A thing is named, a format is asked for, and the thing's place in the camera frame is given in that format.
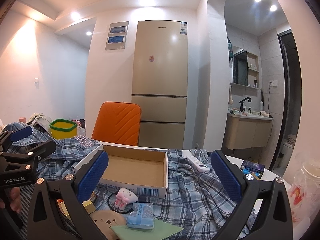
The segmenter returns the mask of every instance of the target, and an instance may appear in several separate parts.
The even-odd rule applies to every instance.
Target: yellow bucket
[[[51,136],[55,139],[71,138],[77,135],[77,124],[65,119],[57,119],[50,123]]]

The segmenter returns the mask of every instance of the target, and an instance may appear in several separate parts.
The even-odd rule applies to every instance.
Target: green envelope
[[[125,226],[112,226],[111,229],[121,240],[162,240],[172,236],[183,228],[155,219],[153,229],[138,229]]]

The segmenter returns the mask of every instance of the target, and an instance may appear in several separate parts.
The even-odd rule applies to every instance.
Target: orange leather upholstery
[[[100,108],[92,139],[137,146],[140,119],[141,108],[136,104],[105,102]]]

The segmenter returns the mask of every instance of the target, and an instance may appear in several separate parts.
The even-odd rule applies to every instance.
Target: human hand
[[[10,204],[11,209],[19,214],[22,209],[19,187],[14,187],[11,189],[10,198],[12,199],[12,202]],[[0,208],[5,208],[4,202],[2,201],[1,198],[0,198]]]

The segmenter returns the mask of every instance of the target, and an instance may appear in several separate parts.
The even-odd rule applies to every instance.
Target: gold refrigerator
[[[132,102],[141,107],[139,146],[183,148],[187,85],[187,23],[138,22]]]

